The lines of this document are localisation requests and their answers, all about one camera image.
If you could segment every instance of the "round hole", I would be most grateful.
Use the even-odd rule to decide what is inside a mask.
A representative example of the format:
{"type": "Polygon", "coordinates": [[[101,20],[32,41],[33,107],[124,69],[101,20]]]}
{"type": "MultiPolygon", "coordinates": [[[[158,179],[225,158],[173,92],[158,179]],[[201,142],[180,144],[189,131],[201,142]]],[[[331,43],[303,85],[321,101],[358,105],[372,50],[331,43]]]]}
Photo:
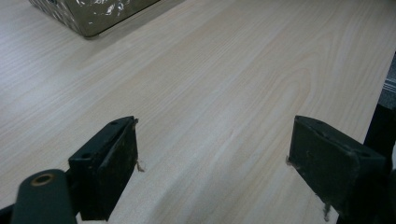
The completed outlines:
{"type": "Polygon", "coordinates": [[[89,159],[90,157],[91,157],[91,153],[84,153],[81,156],[82,159],[89,159]]]}
{"type": "Polygon", "coordinates": [[[32,180],[31,185],[34,187],[39,187],[48,184],[49,182],[52,181],[54,175],[53,174],[43,174],[35,179],[32,180]]]}

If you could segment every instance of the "tabletop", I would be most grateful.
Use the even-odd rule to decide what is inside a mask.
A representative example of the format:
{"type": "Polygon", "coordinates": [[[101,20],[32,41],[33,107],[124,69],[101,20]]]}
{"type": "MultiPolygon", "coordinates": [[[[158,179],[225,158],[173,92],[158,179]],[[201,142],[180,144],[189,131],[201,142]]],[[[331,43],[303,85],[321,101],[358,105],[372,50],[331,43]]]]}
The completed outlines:
{"type": "Polygon", "coordinates": [[[362,142],[396,50],[387,0],[162,0],[93,40],[0,12],[0,206],[135,116],[146,172],[110,223],[326,223],[285,163],[294,116],[362,142]]]}

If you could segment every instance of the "wooden table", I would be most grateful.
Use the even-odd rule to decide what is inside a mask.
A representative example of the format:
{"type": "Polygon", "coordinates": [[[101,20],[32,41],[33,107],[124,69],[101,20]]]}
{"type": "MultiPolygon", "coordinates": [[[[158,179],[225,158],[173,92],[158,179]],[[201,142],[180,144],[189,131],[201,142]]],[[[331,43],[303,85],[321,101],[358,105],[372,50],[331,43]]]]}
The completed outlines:
{"type": "Polygon", "coordinates": [[[386,0],[164,0],[90,41],[27,0],[0,12],[0,206],[134,115],[146,172],[110,223],[325,223],[285,164],[293,118],[362,141],[396,49],[386,0]]]}

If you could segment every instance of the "light wood grain surface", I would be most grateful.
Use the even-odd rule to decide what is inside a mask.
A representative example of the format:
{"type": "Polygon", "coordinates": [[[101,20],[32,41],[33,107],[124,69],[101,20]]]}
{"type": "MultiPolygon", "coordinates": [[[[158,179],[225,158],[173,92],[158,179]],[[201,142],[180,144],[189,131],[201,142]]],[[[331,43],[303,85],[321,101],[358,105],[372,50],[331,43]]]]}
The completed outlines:
{"type": "Polygon", "coordinates": [[[325,223],[293,118],[362,141],[396,49],[386,0],[164,0],[91,41],[27,0],[0,14],[0,206],[134,115],[146,172],[110,223],[325,223]]]}

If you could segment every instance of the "screw hole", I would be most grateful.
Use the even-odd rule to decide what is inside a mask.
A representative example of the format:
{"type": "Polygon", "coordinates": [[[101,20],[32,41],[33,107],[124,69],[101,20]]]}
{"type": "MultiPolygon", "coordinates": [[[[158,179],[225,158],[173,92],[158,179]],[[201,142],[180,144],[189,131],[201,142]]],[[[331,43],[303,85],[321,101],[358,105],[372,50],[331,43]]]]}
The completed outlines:
{"type": "Polygon", "coordinates": [[[90,157],[91,157],[91,153],[84,153],[81,156],[82,159],[89,159],[90,157]]]}
{"type": "Polygon", "coordinates": [[[32,180],[31,185],[34,187],[39,187],[48,184],[49,182],[52,181],[54,175],[53,174],[43,174],[35,179],[32,180]]]}

